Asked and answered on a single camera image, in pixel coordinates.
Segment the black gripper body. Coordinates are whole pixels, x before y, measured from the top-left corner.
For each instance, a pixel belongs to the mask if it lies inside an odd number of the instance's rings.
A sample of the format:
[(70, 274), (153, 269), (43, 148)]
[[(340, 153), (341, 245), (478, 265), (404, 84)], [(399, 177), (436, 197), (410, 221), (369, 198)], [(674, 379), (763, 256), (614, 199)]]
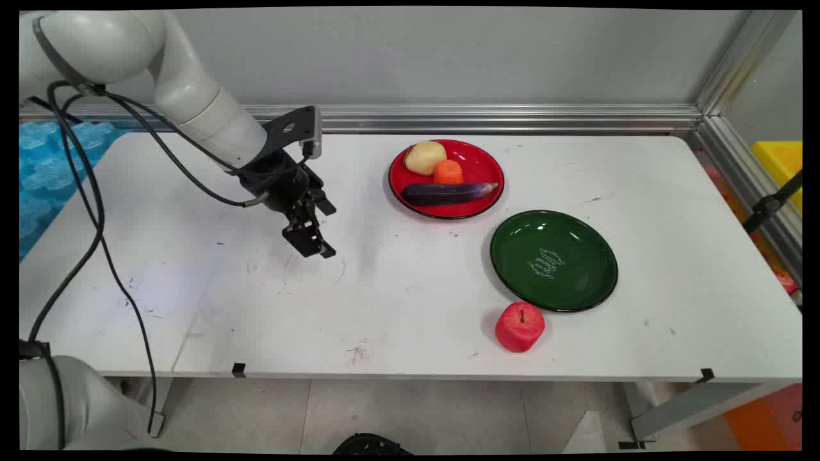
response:
[(315, 218), (319, 210), (311, 200), (311, 190), (324, 190), (324, 181), (306, 161), (295, 161), (287, 152), (275, 151), (245, 166), (238, 180), (255, 197), (266, 193), (263, 204), (283, 214), (290, 223), (305, 222)]

